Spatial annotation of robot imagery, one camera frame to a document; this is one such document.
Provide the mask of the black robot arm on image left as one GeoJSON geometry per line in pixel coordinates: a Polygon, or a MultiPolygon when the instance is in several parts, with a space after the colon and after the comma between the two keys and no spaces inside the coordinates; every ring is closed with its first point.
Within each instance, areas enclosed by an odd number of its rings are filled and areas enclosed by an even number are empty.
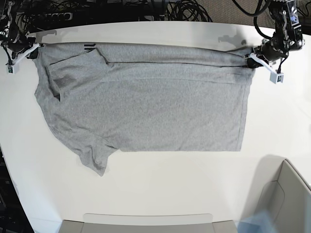
{"type": "Polygon", "coordinates": [[[9,63],[35,45],[35,38],[27,37],[17,25],[17,12],[23,3],[22,0],[0,2],[0,46],[6,52],[9,63]]]}

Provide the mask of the black robot arm on image right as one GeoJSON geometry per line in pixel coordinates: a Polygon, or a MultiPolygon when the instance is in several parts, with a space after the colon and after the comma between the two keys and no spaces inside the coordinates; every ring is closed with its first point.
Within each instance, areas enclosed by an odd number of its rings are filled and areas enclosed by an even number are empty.
{"type": "Polygon", "coordinates": [[[252,48],[246,55],[246,62],[250,68],[270,65],[277,60],[283,63],[292,50],[300,50],[304,46],[302,27],[299,22],[296,1],[294,0],[267,0],[261,7],[262,1],[255,10],[253,23],[256,31],[263,37],[262,44],[252,48]],[[258,26],[258,16],[268,9],[274,21],[275,32],[273,36],[262,33],[258,26]]]}

